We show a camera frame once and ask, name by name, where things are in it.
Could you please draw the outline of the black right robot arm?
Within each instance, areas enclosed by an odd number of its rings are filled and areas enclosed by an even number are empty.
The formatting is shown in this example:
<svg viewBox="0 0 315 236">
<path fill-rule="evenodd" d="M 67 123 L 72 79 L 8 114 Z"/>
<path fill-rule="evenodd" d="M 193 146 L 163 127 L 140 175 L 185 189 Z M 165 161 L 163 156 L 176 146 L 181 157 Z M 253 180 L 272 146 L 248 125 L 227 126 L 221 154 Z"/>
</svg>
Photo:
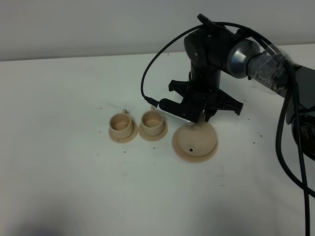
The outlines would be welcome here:
<svg viewBox="0 0 315 236">
<path fill-rule="evenodd" d="M 243 104 L 220 89 L 222 72 L 237 79 L 253 79 L 286 96 L 290 83 L 285 67 L 288 56 L 247 27 L 237 26 L 233 33 L 229 23 L 212 22 L 202 14 L 198 19 L 201 26 L 182 35 L 191 65 L 189 79 L 173 80 L 168 86 L 182 101 L 162 99 L 161 110 L 191 122 L 197 122 L 201 113 L 211 118 L 218 110 L 240 114 Z"/>
</svg>

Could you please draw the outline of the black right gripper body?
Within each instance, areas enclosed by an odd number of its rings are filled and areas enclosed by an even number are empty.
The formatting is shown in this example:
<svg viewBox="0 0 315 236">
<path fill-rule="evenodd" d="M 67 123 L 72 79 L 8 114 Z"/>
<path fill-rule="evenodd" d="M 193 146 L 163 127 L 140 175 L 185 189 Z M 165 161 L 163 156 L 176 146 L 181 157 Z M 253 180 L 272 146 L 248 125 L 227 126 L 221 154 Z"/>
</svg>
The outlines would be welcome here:
<svg viewBox="0 0 315 236">
<path fill-rule="evenodd" d="M 180 82 L 172 80 L 169 84 L 169 91 L 175 91 L 183 99 L 189 99 L 193 102 L 203 105 L 205 121 L 208 121 L 216 114 L 218 110 L 233 111 L 240 115 L 243 103 L 235 100 L 221 89 L 211 89 L 208 92 L 200 92 L 192 87 L 190 82 Z"/>
</svg>

